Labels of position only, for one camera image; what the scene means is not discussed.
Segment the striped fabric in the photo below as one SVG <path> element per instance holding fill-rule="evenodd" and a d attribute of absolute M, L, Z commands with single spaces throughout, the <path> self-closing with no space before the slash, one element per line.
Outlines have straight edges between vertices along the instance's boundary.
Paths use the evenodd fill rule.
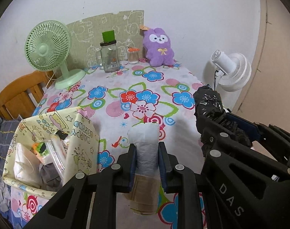
<path fill-rule="evenodd" d="M 2 121 L 0 117 L 0 175 L 3 174 L 4 163 L 12 137 L 19 125 L 19 120 Z"/>

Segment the paper gift bag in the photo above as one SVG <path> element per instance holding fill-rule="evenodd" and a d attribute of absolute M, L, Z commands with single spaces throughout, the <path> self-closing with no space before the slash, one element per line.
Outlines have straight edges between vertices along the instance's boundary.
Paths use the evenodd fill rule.
<path fill-rule="evenodd" d="M 29 194 L 50 199 L 56 192 L 34 188 L 15 179 L 15 145 L 21 143 L 29 150 L 37 142 L 50 140 L 58 130 L 71 135 L 65 160 L 64 184 L 76 173 L 95 174 L 99 136 L 93 123 L 80 107 L 67 108 L 22 120 L 15 131 L 5 160 L 3 179 L 10 186 Z"/>

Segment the white circulator fan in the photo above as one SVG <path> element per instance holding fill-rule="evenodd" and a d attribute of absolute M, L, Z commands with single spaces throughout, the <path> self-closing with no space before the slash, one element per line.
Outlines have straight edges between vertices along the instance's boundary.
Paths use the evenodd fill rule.
<path fill-rule="evenodd" d="M 225 91 L 242 89 L 251 77 L 251 65 L 241 53 L 226 55 L 221 50 L 216 50 L 211 61 L 218 70 L 215 74 L 216 83 Z"/>

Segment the tag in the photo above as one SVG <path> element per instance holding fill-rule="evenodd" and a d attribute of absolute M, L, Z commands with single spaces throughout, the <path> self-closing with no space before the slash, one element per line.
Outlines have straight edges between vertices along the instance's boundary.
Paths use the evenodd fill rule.
<path fill-rule="evenodd" d="M 144 25 L 140 25 L 140 29 L 141 30 L 144 30 L 144 31 L 148 31 L 150 28 L 149 27 L 146 27 Z"/>

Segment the fan cord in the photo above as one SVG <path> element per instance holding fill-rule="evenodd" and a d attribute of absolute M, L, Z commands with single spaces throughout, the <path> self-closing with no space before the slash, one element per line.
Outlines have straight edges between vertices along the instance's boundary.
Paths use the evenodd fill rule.
<path fill-rule="evenodd" d="M 56 72 L 54 72 L 54 74 L 53 74 L 51 77 L 49 77 L 48 74 L 45 72 L 46 76 L 49 78 L 49 81 L 48 81 L 48 83 L 47 83 L 46 86 L 45 86 L 45 89 L 44 89 L 44 91 L 43 91 L 43 95 L 45 95 L 45 90 L 46 90 L 46 88 L 47 88 L 49 82 L 50 82 L 51 80 L 56 80 L 56 79 L 52 79 L 53 76 L 55 75 L 55 73 L 56 73 Z"/>
<path fill-rule="evenodd" d="M 49 79 L 51 79 L 51 80 L 53 80 L 53 81 L 57 80 L 57 78 L 56 78 L 56 79 L 52 79 L 53 76 L 54 76 L 54 74 L 53 74 L 51 77 L 48 76 L 48 73 L 47 73 L 47 72 L 45 72 L 45 74 L 46 74 L 46 76 L 47 76 Z"/>
<path fill-rule="evenodd" d="M 214 73 L 214 90 L 216 90 L 216 73 L 218 72 L 218 70 L 215 70 Z"/>

